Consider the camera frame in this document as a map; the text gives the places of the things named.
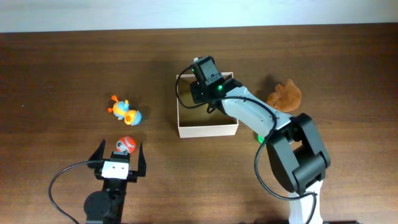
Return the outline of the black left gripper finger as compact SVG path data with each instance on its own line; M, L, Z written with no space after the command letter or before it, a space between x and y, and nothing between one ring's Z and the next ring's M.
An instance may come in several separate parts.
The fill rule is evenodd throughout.
M137 173L139 177L145 177L146 176L146 159L144 156L144 151L143 151L143 143L140 143L139 147L139 158L138 158L138 164L137 164Z
M103 139L97 150L90 156L89 161L101 161L103 159L106 141Z

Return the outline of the brown plush chicken toy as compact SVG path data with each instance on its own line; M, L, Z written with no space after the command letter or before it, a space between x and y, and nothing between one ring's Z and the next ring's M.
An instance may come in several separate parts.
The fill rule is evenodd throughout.
M288 79L285 83L275 86L266 103L283 113L289 113L299 108L301 100L302 92L292 79Z

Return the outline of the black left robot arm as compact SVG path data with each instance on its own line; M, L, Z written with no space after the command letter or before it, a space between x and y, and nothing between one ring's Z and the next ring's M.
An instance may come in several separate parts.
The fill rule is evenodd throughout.
M139 177L146 176L142 146L138 149L137 170L131 170L130 153L114 151L109 159L104 159L105 144L106 141L102 141L88 160L95 177L103 181L102 189L91 193L84 202L86 222L90 224L121 223L128 183L136 183Z

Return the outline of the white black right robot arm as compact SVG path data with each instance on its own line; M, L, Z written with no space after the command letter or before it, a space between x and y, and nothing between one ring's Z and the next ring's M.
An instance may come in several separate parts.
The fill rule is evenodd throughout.
M225 79L211 56L195 59L189 66L196 80L190 85L196 106L207 112L220 110L243 122L263 137L254 158L254 172L266 190L259 173L259 158L266 150L278 183L289 192L289 223L323 223L320 215L320 189L331 159L315 122L307 114L292 116L273 109L256 98L241 82Z

